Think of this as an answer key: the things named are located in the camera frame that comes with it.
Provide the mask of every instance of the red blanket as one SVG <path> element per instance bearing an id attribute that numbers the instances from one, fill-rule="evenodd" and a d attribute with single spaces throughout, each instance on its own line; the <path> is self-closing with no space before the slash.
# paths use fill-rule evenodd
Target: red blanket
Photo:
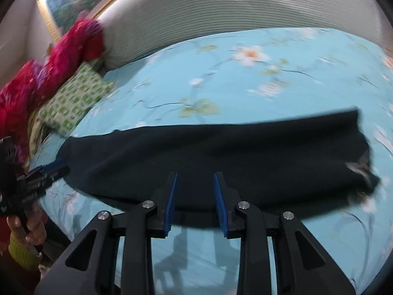
<path id="1" fill-rule="evenodd" d="M 30 60 L 0 91 L 0 138 L 11 136 L 18 163 L 24 163 L 29 152 L 29 116 L 54 96 L 82 61 L 99 58 L 103 49 L 99 23 L 78 21 L 53 48 L 44 66 Z"/>

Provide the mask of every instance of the mattress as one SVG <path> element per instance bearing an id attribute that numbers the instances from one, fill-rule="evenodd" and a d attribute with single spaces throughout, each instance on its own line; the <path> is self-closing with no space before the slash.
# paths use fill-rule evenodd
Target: mattress
<path id="1" fill-rule="evenodd" d="M 393 62 L 378 45 L 314 27 L 220 33 L 171 45 L 108 72 L 105 80 L 117 89 L 87 113 L 72 136 L 146 125 L 274 121 L 358 107 L 381 182 L 372 196 L 349 196 L 349 206 L 303 223 L 357 294 L 374 279 L 393 247 Z M 50 135 L 31 167 L 53 161 L 63 142 Z M 99 211 L 120 212 L 64 180 L 47 191 L 41 205 L 70 239 Z M 157 294 L 235 294 L 239 240 L 226 240 L 218 229 L 174 226 L 152 248 Z"/>

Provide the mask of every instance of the green patterned pillow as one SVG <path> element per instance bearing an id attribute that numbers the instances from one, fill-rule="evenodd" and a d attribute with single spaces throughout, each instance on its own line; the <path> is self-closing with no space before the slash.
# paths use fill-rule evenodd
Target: green patterned pillow
<path id="1" fill-rule="evenodd" d="M 62 136 L 68 137 L 86 113 L 111 91 L 92 67 L 83 62 L 56 95 L 38 112 L 38 118 Z"/>

